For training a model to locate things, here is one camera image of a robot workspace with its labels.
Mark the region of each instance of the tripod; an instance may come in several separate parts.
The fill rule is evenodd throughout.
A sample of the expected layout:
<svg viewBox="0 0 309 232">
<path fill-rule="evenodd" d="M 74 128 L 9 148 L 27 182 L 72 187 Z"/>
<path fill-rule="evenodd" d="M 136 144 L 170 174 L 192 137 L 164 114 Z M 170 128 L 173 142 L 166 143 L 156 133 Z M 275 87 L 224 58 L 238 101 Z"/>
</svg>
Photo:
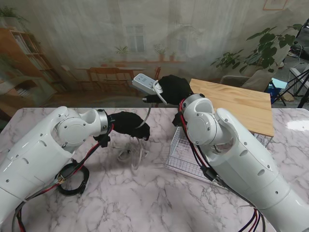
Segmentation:
<svg viewBox="0 0 309 232">
<path fill-rule="evenodd" d="M 294 83 L 288 87 L 282 94 L 279 94 L 279 96 L 274 100 L 274 102 L 276 102 L 278 99 L 280 99 L 285 93 L 289 92 L 289 90 L 291 88 L 293 88 L 294 86 L 296 86 L 296 84 L 298 82 L 300 82 L 301 79 L 303 79 L 304 77 L 306 77 L 303 81 L 303 83 L 301 83 L 300 87 L 298 88 L 298 90 L 296 91 L 295 95 L 292 95 L 292 96 L 298 96 L 300 90 L 302 89 L 302 87 L 305 85 L 305 83 L 308 81 L 309 79 L 309 69 L 302 72 L 300 75 L 296 76 L 295 78 L 293 78 L 292 80 L 290 80 L 288 83 L 294 81 Z M 298 105 L 298 108 L 302 108 L 304 103 L 307 101 L 307 98 L 309 96 L 309 89 L 307 89 L 305 95 L 302 97 L 302 99 L 300 100 L 300 103 Z"/>
</svg>

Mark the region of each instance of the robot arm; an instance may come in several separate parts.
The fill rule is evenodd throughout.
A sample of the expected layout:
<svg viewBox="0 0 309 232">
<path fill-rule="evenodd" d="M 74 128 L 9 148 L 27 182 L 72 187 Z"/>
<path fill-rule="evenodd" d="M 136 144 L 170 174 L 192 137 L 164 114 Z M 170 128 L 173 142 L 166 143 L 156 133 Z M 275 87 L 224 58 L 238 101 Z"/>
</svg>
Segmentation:
<svg viewBox="0 0 309 232">
<path fill-rule="evenodd" d="M 20 139 L 0 163 L 0 225 L 30 193 L 51 182 L 89 136 L 107 133 L 109 124 L 105 111 L 79 114 L 62 106 Z"/>
<path fill-rule="evenodd" d="M 278 232 L 308 232 L 309 207 L 284 180 L 266 148 L 226 109 L 199 94 L 182 104 L 190 141 L 220 178 L 250 201 Z M 226 150 L 217 147 L 230 143 Z"/>
</svg>

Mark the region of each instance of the wire basket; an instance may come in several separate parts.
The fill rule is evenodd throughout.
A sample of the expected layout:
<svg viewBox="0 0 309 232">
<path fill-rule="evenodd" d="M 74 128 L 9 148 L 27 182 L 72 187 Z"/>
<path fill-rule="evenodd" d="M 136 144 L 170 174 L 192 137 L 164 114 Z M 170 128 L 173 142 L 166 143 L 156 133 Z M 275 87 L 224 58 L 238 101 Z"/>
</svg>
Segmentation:
<svg viewBox="0 0 309 232">
<path fill-rule="evenodd" d="M 261 134 L 253 133 L 255 138 L 265 147 L 270 143 L 271 137 L 266 137 Z M 169 157 L 166 162 L 166 166 L 175 171 L 180 171 L 181 173 L 187 173 L 193 175 L 193 177 L 199 177 L 203 180 L 208 179 L 204 176 L 199 165 L 197 164 L 190 144 L 182 130 L 181 127 L 176 129 L 175 135 L 173 137 L 172 143 L 169 149 Z"/>
</svg>

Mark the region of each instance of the black gripper glove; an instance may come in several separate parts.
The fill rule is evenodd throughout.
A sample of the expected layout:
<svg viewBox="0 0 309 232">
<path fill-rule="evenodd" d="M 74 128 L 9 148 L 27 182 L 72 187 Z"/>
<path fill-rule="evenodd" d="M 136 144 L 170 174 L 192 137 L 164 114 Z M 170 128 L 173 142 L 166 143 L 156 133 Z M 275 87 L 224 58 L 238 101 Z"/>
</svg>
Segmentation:
<svg viewBox="0 0 309 232">
<path fill-rule="evenodd" d="M 162 79 L 159 80 L 159 84 L 163 90 L 161 96 L 167 103 L 172 105 L 178 105 L 182 99 L 193 94 L 187 80 L 174 75 L 162 77 Z M 146 96 L 146 102 L 161 103 L 162 101 L 157 95 L 148 95 Z"/>
<path fill-rule="evenodd" d="M 143 119 L 137 114 L 122 111 L 109 116 L 114 120 L 114 131 L 121 134 L 128 134 L 132 137 L 137 137 L 146 141 L 149 139 L 150 127 L 147 123 L 136 128 L 143 122 Z"/>
</svg>

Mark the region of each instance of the white power strip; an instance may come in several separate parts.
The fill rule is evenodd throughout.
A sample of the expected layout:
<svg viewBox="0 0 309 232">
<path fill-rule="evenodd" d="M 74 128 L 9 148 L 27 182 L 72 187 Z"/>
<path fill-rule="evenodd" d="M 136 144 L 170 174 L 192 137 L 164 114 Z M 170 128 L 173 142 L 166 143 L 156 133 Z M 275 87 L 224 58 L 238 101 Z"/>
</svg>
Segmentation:
<svg viewBox="0 0 309 232">
<path fill-rule="evenodd" d="M 140 90 L 143 93 L 154 95 L 157 94 L 156 91 L 153 88 L 153 85 L 155 83 L 154 79 L 151 79 L 150 77 L 140 73 L 136 77 L 134 77 L 132 81 L 132 85 Z M 159 83 L 156 83 L 155 88 L 158 93 L 163 93 L 162 87 L 159 85 Z"/>
</svg>

